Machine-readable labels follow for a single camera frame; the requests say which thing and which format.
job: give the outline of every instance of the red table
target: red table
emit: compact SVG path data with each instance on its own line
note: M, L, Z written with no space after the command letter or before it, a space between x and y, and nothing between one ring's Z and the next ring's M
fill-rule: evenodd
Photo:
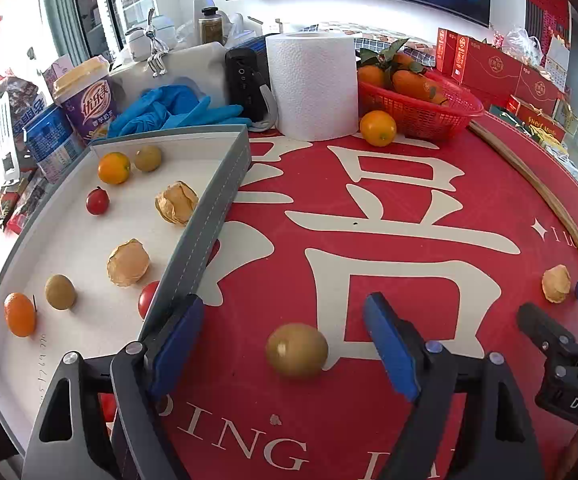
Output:
M506 123L480 123L578 223L578 183ZM205 325L162 413L192 478L375 478L409 413L362 321L376 290L424 338L470 356L504 354L551 471L576 428L534 404L544 358L515 313L533 301L578 338L578 302L547 303L540 286L557 264L575 283L578 250L530 184L470 132L384 149L354 137L258 137L252 152L198 292ZM265 361L267 337L287 322L328 339L314 380L283 380ZM447 472L463 407L454 396L430 478Z

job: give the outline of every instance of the green curtain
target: green curtain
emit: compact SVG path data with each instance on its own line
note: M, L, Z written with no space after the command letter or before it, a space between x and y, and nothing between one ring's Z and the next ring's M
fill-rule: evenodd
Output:
M59 56L69 54L74 66L90 54L80 26L76 0L40 0Z

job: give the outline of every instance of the screw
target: screw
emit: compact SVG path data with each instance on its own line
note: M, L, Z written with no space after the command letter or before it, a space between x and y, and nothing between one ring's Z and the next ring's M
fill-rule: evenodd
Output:
M442 352L444 346L442 346L442 343L440 343L440 341L427 341L425 343L425 348L427 349L428 352L432 354L439 354L440 352Z
M495 365L501 365L504 363L504 355L499 352L491 352L491 354L489 354L489 361Z
M142 349L143 344L139 343L138 341L134 341L133 343L130 343L125 347L125 352L127 352L129 355L136 355L140 353Z
M70 365L78 360L78 354L76 352L67 352L63 357L63 363Z

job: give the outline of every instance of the paper towel roll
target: paper towel roll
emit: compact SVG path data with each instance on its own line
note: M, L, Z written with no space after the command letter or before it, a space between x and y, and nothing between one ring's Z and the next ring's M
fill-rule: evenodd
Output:
M277 128L299 140L335 139L358 131L354 39L331 32L267 37Z

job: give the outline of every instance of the kiwi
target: kiwi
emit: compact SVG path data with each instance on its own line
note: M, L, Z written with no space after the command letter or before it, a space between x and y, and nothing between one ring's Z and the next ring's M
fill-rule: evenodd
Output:
M76 302L76 290L69 278L55 274L45 283L45 298L56 310L67 310Z
M136 153L134 164L140 171L148 172L156 170L162 162L162 152L160 148L151 144L143 146Z
M276 372L289 378L317 375L327 360L327 340L314 327L303 323L282 325L267 340L267 361Z

